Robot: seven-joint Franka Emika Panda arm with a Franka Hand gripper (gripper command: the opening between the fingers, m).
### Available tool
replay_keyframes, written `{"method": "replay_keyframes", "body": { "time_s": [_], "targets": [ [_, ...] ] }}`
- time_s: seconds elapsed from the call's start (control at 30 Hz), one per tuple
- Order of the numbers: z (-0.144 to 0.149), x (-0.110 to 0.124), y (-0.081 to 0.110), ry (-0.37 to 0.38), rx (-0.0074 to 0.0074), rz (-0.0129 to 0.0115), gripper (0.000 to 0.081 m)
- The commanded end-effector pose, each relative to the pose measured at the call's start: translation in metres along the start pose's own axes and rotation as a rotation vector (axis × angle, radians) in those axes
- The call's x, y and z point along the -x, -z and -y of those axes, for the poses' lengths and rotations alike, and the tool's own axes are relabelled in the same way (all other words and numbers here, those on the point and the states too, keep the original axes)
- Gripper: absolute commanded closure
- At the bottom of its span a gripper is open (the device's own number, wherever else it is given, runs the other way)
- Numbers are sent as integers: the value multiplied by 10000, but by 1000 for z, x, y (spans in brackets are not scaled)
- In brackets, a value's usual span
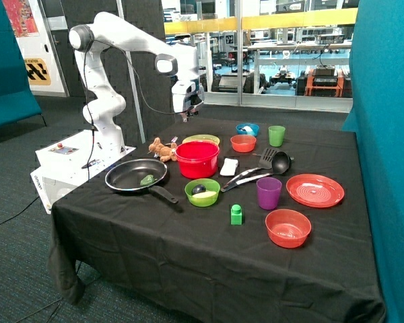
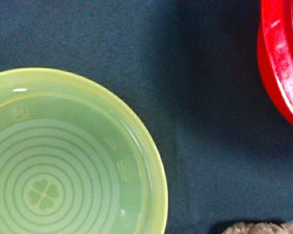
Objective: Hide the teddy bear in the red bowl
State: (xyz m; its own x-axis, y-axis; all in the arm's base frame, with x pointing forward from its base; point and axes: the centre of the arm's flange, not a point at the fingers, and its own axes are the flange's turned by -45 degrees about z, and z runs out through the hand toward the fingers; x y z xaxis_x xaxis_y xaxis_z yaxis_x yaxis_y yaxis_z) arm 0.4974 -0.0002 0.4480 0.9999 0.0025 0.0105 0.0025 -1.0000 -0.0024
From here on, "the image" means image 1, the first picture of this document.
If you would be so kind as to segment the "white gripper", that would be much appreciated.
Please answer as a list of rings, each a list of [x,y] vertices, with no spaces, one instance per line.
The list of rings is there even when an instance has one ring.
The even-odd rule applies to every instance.
[[[197,115],[205,101],[205,91],[200,79],[178,80],[172,86],[172,106],[175,113],[182,115],[184,122]]]

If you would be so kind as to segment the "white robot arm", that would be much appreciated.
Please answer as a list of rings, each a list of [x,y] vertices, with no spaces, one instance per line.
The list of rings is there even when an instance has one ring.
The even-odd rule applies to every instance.
[[[83,108],[83,116],[98,130],[100,145],[106,155],[118,155],[125,150],[122,130],[113,118],[126,106],[124,97],[109,83],[102,64],[101,54],[107,48],[154,54],[157,72],[177,78],[172,86],[172,102],[174,112],[183,119],[202,107],[204,88],[200,83],[199,60],[194,46],[166,44],[107,12],[98,13],[91,24],[73,27],[69,41],[83,84],[96,96]]]

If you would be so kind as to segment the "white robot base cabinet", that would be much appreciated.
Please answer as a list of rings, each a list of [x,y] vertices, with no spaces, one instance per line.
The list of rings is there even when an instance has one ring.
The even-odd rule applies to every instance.
[[[37,150],[40,167],[30,175],[45,211],[49,214],[53,203],[134,150],[125,146],[113,153],[101,142],[99,132],[91,130]]]

